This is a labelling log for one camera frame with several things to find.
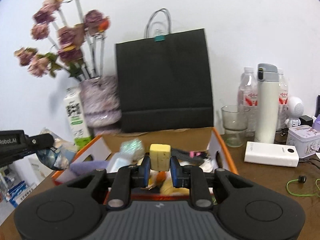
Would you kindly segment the purple tissue pack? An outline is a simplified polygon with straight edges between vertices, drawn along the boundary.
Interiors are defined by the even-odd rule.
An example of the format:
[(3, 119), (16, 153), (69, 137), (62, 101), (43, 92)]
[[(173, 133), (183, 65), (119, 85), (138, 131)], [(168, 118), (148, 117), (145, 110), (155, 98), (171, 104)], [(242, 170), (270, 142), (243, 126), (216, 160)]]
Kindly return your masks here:
[(312, 125), (313, 129), (320, 131), (320, 114), (317, 116), (316, 120)]

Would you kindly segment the teal binder clip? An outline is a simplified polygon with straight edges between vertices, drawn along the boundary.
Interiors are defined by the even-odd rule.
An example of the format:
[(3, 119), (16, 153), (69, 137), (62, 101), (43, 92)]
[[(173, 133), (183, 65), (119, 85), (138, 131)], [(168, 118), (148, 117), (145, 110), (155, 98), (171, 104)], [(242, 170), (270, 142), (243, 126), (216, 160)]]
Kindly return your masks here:
[(161, 31), (161, 29), (157, 29), (155, 31), (155, 36), (154, 36), (154, 41), (155, 42), (161, 42), (165, 40), (165, 35), (163, 33), (163, 31)]

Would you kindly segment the white power bank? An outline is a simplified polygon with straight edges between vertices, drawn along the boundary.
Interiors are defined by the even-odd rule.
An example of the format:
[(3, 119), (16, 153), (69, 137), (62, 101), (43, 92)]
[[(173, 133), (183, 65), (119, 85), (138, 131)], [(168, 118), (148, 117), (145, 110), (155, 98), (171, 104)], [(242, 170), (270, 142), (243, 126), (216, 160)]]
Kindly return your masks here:
[(299, 155), (295, 146), (248, 141), (246, 144), (244, 162), (297, 167)]

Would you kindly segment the black paper shopping bag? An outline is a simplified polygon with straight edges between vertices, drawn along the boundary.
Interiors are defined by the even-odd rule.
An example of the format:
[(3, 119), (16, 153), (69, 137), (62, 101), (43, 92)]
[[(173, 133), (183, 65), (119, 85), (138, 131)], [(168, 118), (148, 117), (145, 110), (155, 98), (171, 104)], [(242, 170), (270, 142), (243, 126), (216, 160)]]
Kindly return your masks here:
[(204, 29), (118, 43), (116, 63), (123, 132), (214, 125)]

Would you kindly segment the purple knitted cloth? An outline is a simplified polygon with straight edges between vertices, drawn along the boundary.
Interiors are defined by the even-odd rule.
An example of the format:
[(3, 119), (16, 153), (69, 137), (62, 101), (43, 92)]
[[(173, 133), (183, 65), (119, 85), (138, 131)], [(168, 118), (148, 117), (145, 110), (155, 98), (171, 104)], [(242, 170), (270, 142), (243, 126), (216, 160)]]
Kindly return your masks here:
[(108, 161), (95, 160), (95, 161), (83, 161), (79, 163), (71, 163), (70, 170), (76, 175), (80, 176), (94, 170), (103, 170), (108, 166)]

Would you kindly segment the dried rose bouquet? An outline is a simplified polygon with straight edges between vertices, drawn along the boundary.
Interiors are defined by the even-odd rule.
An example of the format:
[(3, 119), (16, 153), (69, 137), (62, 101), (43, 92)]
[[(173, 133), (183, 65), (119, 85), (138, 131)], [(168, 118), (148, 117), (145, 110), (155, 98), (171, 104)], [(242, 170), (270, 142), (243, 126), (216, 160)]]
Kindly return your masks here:
[(97, 9), (84, 13), (80, 0), (75, 2), (80, 23), (68, 25), (62, 5), (67, 0), (44, 0), (33, 15), (30, 30), (35, 41), (48, 40), (54, 51), (41, 54), (37, 48), (22, 47), (14, 52), (21, 67), (35, 77), (56, 77), (65, 70), (78, 81), (99, 78), (103, 75), (106, 31), (111, 26), (108, 16)]

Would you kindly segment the white floral tin box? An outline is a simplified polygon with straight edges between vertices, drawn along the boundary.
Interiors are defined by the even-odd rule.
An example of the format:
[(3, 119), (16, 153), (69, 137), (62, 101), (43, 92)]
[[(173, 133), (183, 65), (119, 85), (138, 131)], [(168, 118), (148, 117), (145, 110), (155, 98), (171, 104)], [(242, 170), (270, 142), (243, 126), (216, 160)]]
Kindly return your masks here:
[(311, 156), (319, 150), (319, 131), (308, 125), (289, 128), (286, 144), (295, 146), (299, 158)]

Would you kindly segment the red orange cardboard box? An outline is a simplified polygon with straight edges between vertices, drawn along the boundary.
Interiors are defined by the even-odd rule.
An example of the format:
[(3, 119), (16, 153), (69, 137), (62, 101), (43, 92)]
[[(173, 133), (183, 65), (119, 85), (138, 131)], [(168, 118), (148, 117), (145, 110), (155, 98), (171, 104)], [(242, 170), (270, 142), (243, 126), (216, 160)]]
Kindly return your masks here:
[(196, 129), (176, 129), (135, 134), (102, 134), (96, 136), (74, 157), (74, 163), (83, 162), (88, 156), (94, 160), (111, 160), (120, 151), (122, 143), (137, 139), (142, 142), (144, 152), (151, 153), (151, 169), (154, 171), (169, 171), (169, 158), (174, 155), (174, 149), (187, 153), (207, 150), (215, 161), (219, 152), (222, 167), (235, 174), (237, 169), (221, 135), (214, 127)]

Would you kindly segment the clear cotton swab box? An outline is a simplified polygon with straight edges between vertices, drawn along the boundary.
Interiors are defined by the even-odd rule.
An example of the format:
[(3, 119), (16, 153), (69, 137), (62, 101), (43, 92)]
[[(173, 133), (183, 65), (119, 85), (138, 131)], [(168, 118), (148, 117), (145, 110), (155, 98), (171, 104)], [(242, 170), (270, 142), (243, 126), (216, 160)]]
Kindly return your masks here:
[(135, 157), (133, 154), (115, 153), (108, 162), (106, 168), (107, 173), (118, 172), (118, 170), (124, 166), (137, 163), (141, 157)]

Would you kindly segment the iridescent plastic bag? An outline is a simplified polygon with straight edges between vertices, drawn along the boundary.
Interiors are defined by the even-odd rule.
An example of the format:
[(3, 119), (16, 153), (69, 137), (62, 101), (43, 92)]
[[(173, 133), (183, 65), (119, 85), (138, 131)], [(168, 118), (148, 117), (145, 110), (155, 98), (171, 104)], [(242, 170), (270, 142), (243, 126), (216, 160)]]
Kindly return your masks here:
[(123, 142), (120, 146), (119, 153), (122, 158), (126, 158), (131, 162), (135, 162), (144, 157), (145, 149), (141, 140), (133, 139)]

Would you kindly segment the yellow white plush toy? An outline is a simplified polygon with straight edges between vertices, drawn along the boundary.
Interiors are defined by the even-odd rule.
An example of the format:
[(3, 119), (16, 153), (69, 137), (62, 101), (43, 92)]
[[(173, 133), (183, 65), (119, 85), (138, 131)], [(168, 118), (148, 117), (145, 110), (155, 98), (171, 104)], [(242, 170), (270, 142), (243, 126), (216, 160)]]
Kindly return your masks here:
[[(213, 172), (214, 165), (210, 160), (205, 160), (204, 164), (200, 165), (200, 168), (203, 170), (203, 172)], [(188, 196), (189, 189), (173, 187), (171, 173), (170, 171), (167, 171), (166, 173), (167, 179), (163, 183), (162, 187), (160, 189), (156, 187), (154, 190), (156, 190), (156, 192), (159, 191), (159, 194), (163, 196)]]

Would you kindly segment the purple ceramic vase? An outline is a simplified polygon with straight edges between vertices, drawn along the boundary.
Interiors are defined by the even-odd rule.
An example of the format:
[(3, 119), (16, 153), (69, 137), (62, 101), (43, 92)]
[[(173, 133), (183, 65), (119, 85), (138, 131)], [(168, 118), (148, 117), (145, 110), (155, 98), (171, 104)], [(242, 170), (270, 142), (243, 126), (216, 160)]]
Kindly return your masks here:
[(80, 82), (80, 99), (87, 126), (97, 134), (120, 132), (120, 99), (115, 75)]

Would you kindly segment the clear water bottle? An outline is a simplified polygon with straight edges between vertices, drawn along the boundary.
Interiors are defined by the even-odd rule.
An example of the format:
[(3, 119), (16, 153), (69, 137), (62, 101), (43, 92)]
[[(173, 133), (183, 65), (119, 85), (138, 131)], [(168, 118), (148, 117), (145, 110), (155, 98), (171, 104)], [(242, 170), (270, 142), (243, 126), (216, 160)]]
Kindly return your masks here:
[(287, 119), (287, 101), (289, 98), (289, 86), (284, 76), (284, 71), (278, 68), (279, 74), (279, 98), (278, 98), (278, 121), (277, 130), (285, 128), (285, 120)]
[(247, 137), (255, 135), (257, 105), (258, 105), (258, 83), (253, 67), (244, 67), (238, 88), (238, 105), (249, 109), (247, 112), (248, 128)]

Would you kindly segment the green white milk carton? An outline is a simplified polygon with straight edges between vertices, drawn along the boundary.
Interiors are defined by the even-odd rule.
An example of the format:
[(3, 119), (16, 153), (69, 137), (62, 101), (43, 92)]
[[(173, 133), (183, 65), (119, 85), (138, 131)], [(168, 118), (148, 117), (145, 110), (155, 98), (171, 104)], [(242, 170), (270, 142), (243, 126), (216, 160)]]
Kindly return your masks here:
[(67, 89), (63, 102), (74, 142), (79, 149), (82, 149), (92, 140), (92, 133), (86, 124), (84, 109), (80, 99), (80, 88), (72, 87)]

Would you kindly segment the yellow sponge cube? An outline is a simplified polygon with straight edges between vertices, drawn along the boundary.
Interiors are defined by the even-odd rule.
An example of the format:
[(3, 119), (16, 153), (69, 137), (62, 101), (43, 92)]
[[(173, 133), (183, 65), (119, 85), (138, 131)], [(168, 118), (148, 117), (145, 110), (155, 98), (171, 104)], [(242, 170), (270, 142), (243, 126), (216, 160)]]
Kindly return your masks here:
[(154, 171), (169, 171), (171, 146), (165, 144), (151, 144), (149, 149), (151, 169)]

